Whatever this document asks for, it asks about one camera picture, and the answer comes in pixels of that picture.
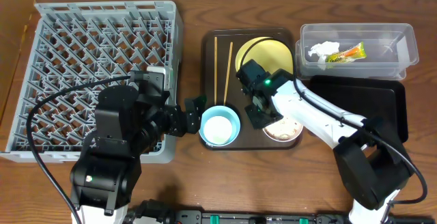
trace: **chopsticks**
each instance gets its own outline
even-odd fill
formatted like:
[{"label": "chopsticks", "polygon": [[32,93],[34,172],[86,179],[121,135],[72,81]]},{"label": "chopsticks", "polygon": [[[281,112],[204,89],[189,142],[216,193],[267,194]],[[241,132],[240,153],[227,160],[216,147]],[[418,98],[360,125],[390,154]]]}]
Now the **chopsticks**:
[{"label": "chopsticks", "polygon": [[[232,62],[232,47],[234,43],[229,45],[229,57],[227,59],[227,71],[226,71],[226,85],[225,85],[225,98],[223,99],[223,105],[226,105],[227,86],[229,84],[229,71],[231,69]],[[217,37],[214,37],[214,105],[217,105]]]},{"label": "chopsticks", "polygon": [[214,105],[217,105],[217,37],[214,37]]},{"label": "chopsticks", "polygon": [[227,72],[226,72],[225,99],[223,101],[223,105],[226,105],[227,84],[229,83],[229,69],[231,68],[231,62],[232,62],[232,46],[233,45],[234,45],[234,43],[231,42],[231,44],[229,46],[229,58],[227,60]]}]

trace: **yellow plate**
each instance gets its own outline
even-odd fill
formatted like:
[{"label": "yellow plate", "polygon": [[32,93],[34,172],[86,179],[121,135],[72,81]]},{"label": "yellow plate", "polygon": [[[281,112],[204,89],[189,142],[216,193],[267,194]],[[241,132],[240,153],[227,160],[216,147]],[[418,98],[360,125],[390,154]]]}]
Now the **yellow plate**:
[{"label": "yellow plate", "polygon": [[[256,41],[264,39],[267,37],[258,37],[246,42],[240,50],[238,50],[235,69],[238,71],[240,69],[241,59],[247,49]],[[273,74],[278,69],[284,69],[290,74],[293,74],[293,63],[292,54],[286,47],[286,45],[274,41],[266,40],[256,44],[244,58],[244,64],[250,59],[255,60],[265,71]]]}]

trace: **wire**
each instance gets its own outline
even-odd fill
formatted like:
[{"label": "wire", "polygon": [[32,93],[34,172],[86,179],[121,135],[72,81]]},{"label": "wire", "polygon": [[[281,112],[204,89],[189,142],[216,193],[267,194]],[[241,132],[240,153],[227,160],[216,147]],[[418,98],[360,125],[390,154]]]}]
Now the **wire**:
[{"label": "wire", "polygon": [[[277,42],[280,42],[282,44],[284,44],[286,47],[288,47],[288,49],[290,50],[290,53],[292,54],[292,64],[293,64],[293,71],[296,73],[296,60],[295,60],[295,54],[292,51],[292,49],[290,48],[290,46],[283,42],[282,40],[278,40],[276,38],[262,38],[258,41],[256,41],[255,43],[253,43],[244,53],[243,58],[241,59],[241,64],[240,64],[240,68],[242,67],[242,63],[244,61],[244,58],[246,57],[247,53],[258,43],[266,41],[266,40],[274,40]],[[394,204],[417,204],[421,201],[423,201],[427,194],[428,194],[428,187],[425,181],[425,178],[423,177],[422,173],[419,171],[419,169],[416,167],[416,165],[414,165],[414,163],[409,160],[408,158],[406,158],[400,151],[396,150],[393,146],[389,145],[386,141],[384,141],[383,139],[381,139],[379,136],[376,136],[374,134],[372,134],[371,132],[365,130],[364,128],[362,128],[359,125],[356,125],[348,120],[346,120],[344,117],[341,117],[337,114],[331,113],[329,111],[327,111],[326,109],[324,109],[323,107],[319,106],[318,104],[314,103],[312,100],[310,100],[304,92],[300,91],[298,88],[298,84],[295,80],[297,80],[297,74],[293,74],[293,83],[294,83],[294,88],[296,89],[297,93],[299,94],[299,96],[307,101],[311,106],[313,106],[314,108],[318,109],[319,111],[327,114],[328,116],[338,120],[339,122],[341,122],[342,124],[348,125],[352,128],[357,129],[358,131],[360,131],[361,133],[363,133],[364,135],[368,136],[371,139],[374,139],[375,141],[381,143],[382,145],[384,145],[386,148],[390,149],[391,151],[393,151],[394,153],[396,153],[398,156],[401,157],[401,159],[409,166],[409,168],[417,175],[417,177],[419,178],[421,185],[422,185],[422,195],[416,199],[411,199],[411,200],[390,200],[390,202],[388,203],[389,208],[391,206],[393,206]]]},{"label": "wire", "polygon": [[29,115],[27,116],[27,121],[26,121],[27,142],[29,143],[30,150],[32,151],[32,154],[35,157],[36,162],[38,163],[38,165],[40,166],[42,171],[46,174],[47,178],[52,182],[53,186],[55,186],[56,190],[59,192],[61,197],[67,203],[69,209],[71,210],[71,213],[73,213],[74,219],[76,219],[77,224],[82,224],[82,222],[77,214],[76,209],[74,208],[73,203],[71,202],[70,198],[66,195],[66,193],[64,192],[62,187],[59,185],[59,183],[56,181],[56,179],[53,177],[53,175],[50,173],[50,171],[47,169],[46,165],[44,164],[40,155],[38,154],[38,150],[37,150],[35,143],[33,142],[33,138],[32,138],[32,132],[31,132],[32,131],[32,119],[33,119],[34,115],[38,112],[39,108],[44,106],[46,103],[54,100],[56,97],[59,97],[60,95],[64,95],[64,94],[67,94],[68,92],[76,91],[76,90],[83,89],[86,87],[93,87],[96,85],[102,85],[102,84],[110,83],[113,81],[126,80],[129,78],[130,78],[130,76],[121,76],[121,77],[116,77],[113,79],[107,79],[107,80],[103,80],[103,81],[97,81],[94,83],[87,83],[84,85],[70,87],[70,88],[65,89],[63,91],[57,92],[56,94],[52,94],[49,97],[45,98],[43,101],[39,102],[34,108],[32,108]]}]

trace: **brown tray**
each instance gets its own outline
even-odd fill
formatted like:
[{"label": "brown tray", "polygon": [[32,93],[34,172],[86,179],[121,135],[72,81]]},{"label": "brown tray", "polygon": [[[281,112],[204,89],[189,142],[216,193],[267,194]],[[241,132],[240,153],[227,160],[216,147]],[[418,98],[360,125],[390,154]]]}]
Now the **brown tray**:
[{"label": "brown tray", "polygon": [[201,46],[201,91],[207,97],[206,108],[214,106],[214,37],[217,37],[217,105],[223,105],[229,44],[233,42],[226,106],[238,114],[241,122],[240,134],[229,145],[211,147],[199,136],[200,142],[209,150],[288,150],[302,140],[303,132],[293,141],[273,141],[267,137],[263,130],[253,129],[244,111],[245,106],[249,105],[251,101],[248,96],[242,93],[241,83],[236,78],[235,57],[244,43],[262,36],[275,37],[292,45],[290,44],[292,42],[291,33],[284,28],[214,30],[203,37]]}]

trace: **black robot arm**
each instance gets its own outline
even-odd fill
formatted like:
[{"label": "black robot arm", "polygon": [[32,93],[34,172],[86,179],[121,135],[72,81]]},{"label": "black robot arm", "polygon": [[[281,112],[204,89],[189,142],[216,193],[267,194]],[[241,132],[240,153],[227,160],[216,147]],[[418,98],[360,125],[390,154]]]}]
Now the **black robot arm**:
[{"label": "black robot arm", "polygon": [[164,75],[134,72],[128,85],[100,92],[95,110],[96,129],[83,142],[81,156],[73,166],[71,201],[74,207],[103,208],[111,216],[130,202],[141,175],[140,155],[153,149],[163,134],[181,137],[196,133],[206,98],[186,99],[186,112],[179,105],[166,105]]}]

